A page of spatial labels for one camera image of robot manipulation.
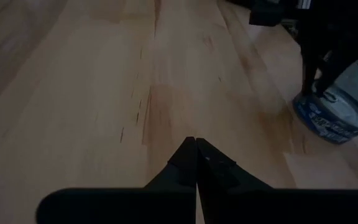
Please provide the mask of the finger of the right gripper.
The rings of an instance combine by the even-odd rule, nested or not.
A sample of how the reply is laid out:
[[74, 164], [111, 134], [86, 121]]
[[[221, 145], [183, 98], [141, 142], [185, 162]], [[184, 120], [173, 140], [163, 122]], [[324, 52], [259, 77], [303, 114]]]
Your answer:
[[322, 97], [343, 71], [356, 60], [358, 60], [358, 47], [343, 47], [333, 50], [321, 78], [317, 81], [316, 96]]
[[300, 42], [300, 47], [303, 62], [301, 94], [306, 96], [312, 93], [311, 87], [318, 69], [319, 52], [317, 47], [315, 47], [311, 42], [307, 42], [305, 40]]

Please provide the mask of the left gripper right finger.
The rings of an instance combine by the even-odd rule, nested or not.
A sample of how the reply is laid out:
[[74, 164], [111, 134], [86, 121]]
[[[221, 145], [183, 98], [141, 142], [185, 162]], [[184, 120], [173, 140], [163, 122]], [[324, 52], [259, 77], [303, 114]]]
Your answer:
[[358, 190], [275, 189], [199, 138], [205, 224], [358, 224]]

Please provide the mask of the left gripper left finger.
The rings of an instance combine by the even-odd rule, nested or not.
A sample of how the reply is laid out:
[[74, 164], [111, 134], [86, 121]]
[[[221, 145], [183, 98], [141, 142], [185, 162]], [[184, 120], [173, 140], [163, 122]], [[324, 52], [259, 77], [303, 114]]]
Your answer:
[[141, 188], [66, 188], [48, 194], [37, 224], [195, 224], [197, 143], [187, 137]]

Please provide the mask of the blue label tuna can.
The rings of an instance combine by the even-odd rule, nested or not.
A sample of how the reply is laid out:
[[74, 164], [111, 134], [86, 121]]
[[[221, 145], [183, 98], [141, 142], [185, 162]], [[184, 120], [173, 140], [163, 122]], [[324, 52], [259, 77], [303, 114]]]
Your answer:
[[312, 94], [296, 95], [292, 105], [304, 125], [330, 143], [340, 145], [358, 136], [358, 101], [335, 84], [321, 98], [313, 85]]

